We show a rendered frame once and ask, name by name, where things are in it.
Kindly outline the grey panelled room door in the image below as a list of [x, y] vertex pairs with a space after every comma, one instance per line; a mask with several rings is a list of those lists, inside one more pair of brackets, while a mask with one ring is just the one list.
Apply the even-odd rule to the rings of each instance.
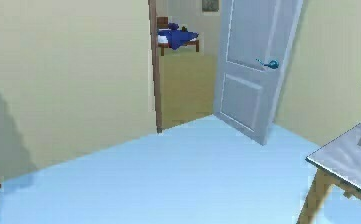
[[[222, 0], [213, 114], [267, 142], [304, 0]], [[279, 62], [263, 67], [257, 59]]]

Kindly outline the brown wooden bed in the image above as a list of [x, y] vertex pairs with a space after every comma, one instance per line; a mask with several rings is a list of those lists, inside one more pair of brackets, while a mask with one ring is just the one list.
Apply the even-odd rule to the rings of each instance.
[[189, 31], [185, 26], [180, 27], [177, 23], [170, 23], [168, 17], [157, 17], [157, 45], [160, 54], [165, 55], [165, 49], [177, 50], [183, 46], [194, 45], [197, 52], [200, 51], [199, 34]]

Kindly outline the brown wooden door frame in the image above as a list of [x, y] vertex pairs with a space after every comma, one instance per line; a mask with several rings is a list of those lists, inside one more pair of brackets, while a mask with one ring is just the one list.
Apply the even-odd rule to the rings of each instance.
[[148, 0], [148, 3], [149, 3], [149, 20], [150, 20], [150, 35], [151, 35], [153, 82], [154, 82], [156, 130], [157, 133], [161, 133], [162, 110], [161, 110], [159, 57], [157, 55], [156, 0]]

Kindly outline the framed wall picture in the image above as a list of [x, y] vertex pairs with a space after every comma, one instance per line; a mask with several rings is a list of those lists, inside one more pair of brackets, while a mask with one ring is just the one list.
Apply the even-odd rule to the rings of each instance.
[[203, 12], [218, 12], [219, 8], [219, 0], [202, 0]]

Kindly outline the blue blanket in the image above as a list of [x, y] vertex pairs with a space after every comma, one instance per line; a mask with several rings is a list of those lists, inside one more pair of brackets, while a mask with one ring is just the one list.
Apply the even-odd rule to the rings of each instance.
[[168, 44], [173, 50], [177, 50], [186, 42], [196, 40], [199, 36], [196, 32], [180, 30], [177, 23], [169, 23], [167, 28], [159, 29], [157, 34], [158, 41]]

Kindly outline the grey-topped wooden vanity table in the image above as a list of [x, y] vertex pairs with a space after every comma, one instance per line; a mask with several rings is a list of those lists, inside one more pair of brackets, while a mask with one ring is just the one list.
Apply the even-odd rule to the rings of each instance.
[[317, 171], [296, 224], [313, 224], [333, 185], [361, 200], [361, 122], [306, 157]]

